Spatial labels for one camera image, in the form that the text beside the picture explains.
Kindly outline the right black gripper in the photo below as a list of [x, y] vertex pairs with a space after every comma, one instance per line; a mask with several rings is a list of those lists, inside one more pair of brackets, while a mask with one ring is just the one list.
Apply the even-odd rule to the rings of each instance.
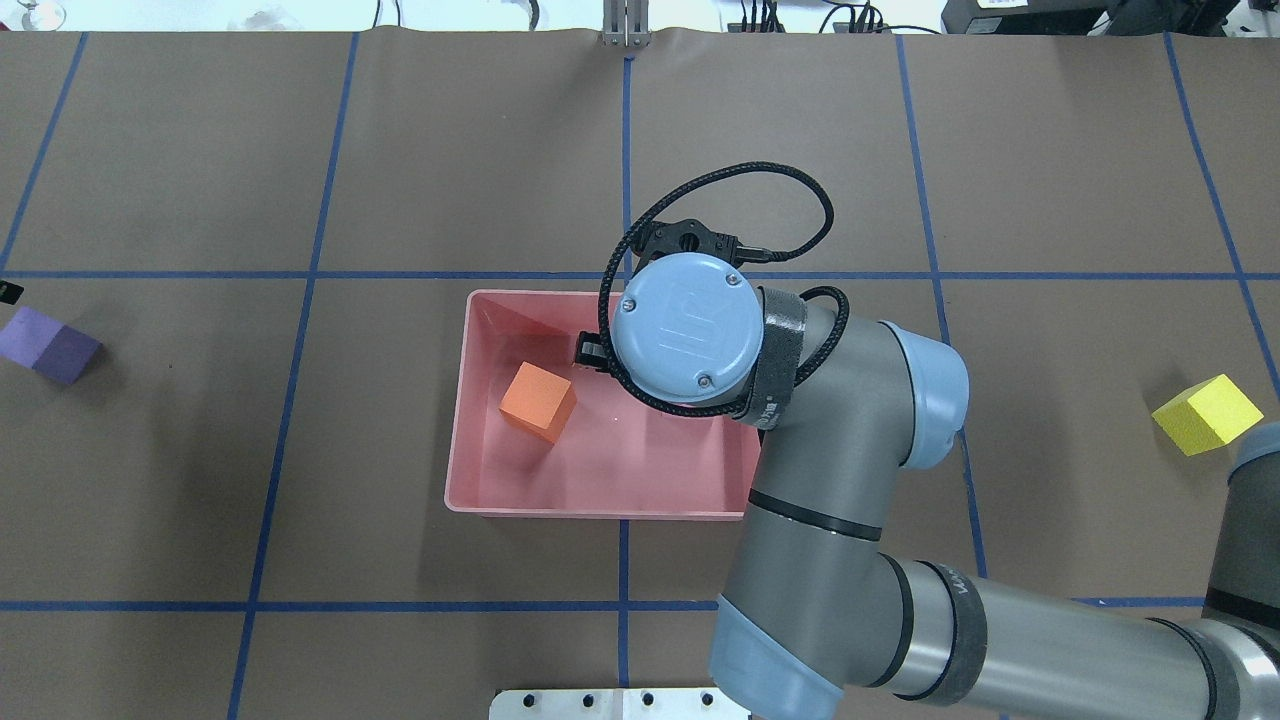
[[573, 365], [598, 373], [612, 373], [614, 352], [600, 333], [580, 331], [573, 341]]

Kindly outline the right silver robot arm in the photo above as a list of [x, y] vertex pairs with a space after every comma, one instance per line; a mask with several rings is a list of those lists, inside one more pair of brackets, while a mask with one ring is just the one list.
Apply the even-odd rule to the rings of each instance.
[[1115, 618], [1189, 618], [1231, 459], [1184, 456], [1149, 414], [1225, 373], [1277, 418], [1277, 282], [991, 275], [941, 297], [974, 401], [950, 459], [895, 493], [887, 550]]

